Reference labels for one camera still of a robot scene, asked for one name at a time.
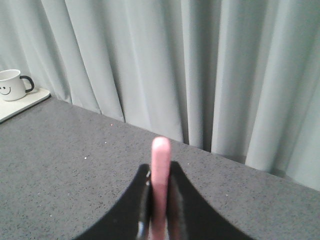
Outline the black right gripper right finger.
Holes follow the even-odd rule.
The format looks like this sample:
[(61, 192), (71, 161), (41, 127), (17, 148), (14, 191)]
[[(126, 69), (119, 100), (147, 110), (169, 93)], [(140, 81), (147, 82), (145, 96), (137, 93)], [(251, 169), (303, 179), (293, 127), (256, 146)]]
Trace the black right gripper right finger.
[(171, 162), (166, 217), (170, 240), (251, 240), (213, 209), (180, 164)]

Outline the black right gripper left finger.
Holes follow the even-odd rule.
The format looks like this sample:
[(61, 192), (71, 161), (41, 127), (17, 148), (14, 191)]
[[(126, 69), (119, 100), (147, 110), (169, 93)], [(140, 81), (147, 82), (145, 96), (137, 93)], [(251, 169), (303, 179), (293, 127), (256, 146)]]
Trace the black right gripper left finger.
[(148, 164), (142, 164), (113, 207), (75, 239), (147, 240), (151, 213), (151, 171)]

